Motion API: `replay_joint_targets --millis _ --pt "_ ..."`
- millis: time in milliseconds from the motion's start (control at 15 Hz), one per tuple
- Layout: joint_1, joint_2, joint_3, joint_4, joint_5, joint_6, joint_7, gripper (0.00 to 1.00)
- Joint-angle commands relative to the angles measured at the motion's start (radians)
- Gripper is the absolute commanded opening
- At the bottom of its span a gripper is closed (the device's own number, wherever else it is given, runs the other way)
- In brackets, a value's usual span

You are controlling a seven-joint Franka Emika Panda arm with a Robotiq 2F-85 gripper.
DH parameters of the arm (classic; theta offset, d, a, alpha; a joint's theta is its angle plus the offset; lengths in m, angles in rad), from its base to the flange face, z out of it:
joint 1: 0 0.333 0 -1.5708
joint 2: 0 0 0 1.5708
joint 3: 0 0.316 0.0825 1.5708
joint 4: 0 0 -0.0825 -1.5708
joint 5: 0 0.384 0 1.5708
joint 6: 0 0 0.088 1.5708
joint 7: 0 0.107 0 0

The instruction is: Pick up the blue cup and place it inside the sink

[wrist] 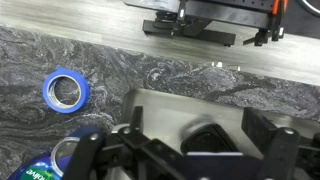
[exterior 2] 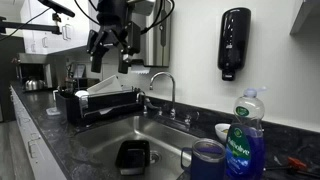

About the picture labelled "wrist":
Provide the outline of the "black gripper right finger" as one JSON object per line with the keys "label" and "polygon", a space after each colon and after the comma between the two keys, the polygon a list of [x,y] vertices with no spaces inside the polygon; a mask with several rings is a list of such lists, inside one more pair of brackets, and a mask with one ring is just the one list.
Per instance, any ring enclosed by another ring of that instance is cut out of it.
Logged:
{"label": "black gripper right finger", "polygon": [[241,129],[263,154],[259,180],[297,180],[302,169],[312,180],[320,180],[320,133],[311,138],[290,127],[277,127],[252,107],[243,111]]}

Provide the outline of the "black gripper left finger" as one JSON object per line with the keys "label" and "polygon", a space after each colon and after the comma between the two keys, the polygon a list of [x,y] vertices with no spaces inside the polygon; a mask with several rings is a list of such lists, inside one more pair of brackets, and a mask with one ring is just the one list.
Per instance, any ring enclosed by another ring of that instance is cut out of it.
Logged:
{"label": "black gripper left finger", "polygon": [[116,133],[98,130],[80,138],[63,180],[107,180],[121,169],[133,180],[186,180],[183,157],[157,139],[141,132],[143,107]]}

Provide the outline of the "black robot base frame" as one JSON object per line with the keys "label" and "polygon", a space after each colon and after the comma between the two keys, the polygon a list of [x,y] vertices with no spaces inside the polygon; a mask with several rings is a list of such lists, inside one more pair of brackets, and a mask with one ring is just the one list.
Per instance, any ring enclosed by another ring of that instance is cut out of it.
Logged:
{"label": "black robot base frame", "polygon": [[262,46],[283,37],[282,19],[288,0],[122,0],[127,6],[150,9],[156,18],[144,20],[145,34],[187,37],[232,46],[236,35],[208,30],[213,21],[251,27],[257,33],[244,45]]}

